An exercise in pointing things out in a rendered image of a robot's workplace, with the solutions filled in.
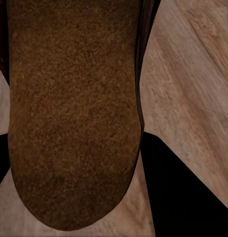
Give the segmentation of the sandal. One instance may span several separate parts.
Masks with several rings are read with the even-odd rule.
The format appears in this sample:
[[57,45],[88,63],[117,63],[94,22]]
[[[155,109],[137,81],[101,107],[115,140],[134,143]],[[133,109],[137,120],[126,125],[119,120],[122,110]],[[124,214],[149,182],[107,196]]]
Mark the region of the sandal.
[[143,57],[161,0],[0,0],[16,191],[47,226],[80,230],[126,194],[144,134]]

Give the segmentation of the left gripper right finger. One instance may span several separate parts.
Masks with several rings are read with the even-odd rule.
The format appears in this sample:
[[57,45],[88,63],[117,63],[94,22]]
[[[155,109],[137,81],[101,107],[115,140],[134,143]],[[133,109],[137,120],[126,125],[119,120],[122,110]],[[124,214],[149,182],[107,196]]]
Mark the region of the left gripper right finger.
[[228,208],[159,137],[140,150],[156,237],[228,237]]

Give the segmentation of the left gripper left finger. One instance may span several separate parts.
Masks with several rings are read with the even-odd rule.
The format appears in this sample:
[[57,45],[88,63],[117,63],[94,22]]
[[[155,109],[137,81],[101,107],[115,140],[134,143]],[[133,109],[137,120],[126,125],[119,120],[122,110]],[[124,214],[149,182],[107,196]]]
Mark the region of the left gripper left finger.
[[0,135],[0,183],[10,169],[8,153],[8,133]]

